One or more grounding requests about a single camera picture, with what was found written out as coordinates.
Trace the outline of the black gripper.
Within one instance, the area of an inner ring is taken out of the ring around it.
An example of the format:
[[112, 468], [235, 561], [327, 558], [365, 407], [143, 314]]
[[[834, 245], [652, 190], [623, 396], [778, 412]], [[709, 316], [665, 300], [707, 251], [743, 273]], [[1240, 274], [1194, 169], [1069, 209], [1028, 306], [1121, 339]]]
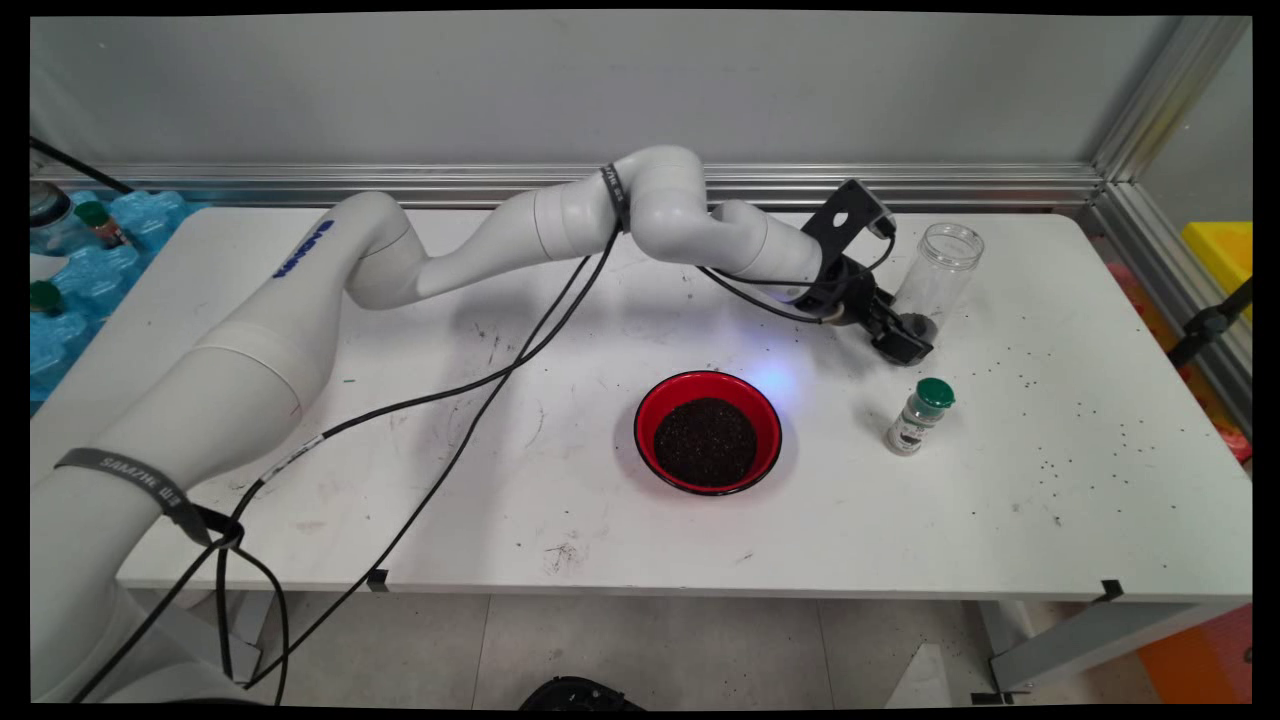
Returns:
[[876, 282], [881, 263], [864, 266], [841, 255], [800, 296], [797, 310], [820, 324], [883, 327], [872, 337], [872, 347], [895, 364], [919, 364], [934, 348], [937, 325], [928, 316], [900, 316], [893, 310], [895, 296]]

